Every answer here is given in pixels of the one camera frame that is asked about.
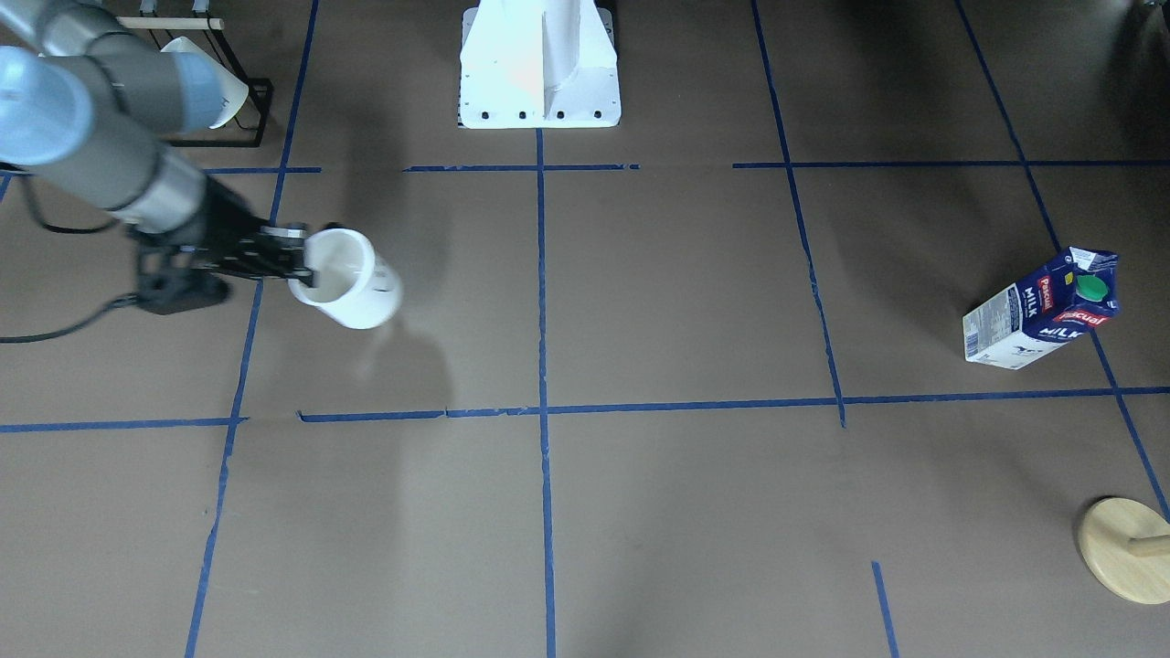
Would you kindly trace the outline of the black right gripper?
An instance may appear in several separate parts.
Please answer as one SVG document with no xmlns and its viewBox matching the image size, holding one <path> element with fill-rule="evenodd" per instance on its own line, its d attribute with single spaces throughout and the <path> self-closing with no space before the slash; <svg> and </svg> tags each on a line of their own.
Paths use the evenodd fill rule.
<svg viewBox="0 0 1170 658">
<path fill-rule="evenodd" d="M 307 265 L 307 239 L 343 222 L 289 222 L 277 228 L 252 213 L 242 196 L 214 178 L 206 179 L 202 200 L 190 225 L 194 262 L 238 277 L 275 277 L 317 286 Z"/>
</svg>

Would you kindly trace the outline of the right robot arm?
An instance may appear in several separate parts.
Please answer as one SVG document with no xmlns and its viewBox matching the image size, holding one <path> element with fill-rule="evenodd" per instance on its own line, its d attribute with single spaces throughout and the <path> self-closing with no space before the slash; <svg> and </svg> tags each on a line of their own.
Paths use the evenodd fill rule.
<svg viewBox="0 0 1170 658">
<path fill-rule="evenodd" d="M 227 123 L 242 80 L 194 47 L 158 49 L 80 1 L 5 1 L 4 162 L 191 268 L 316 283 L 307 237 L 271 228 L 166 140 Z"/>
</svg>

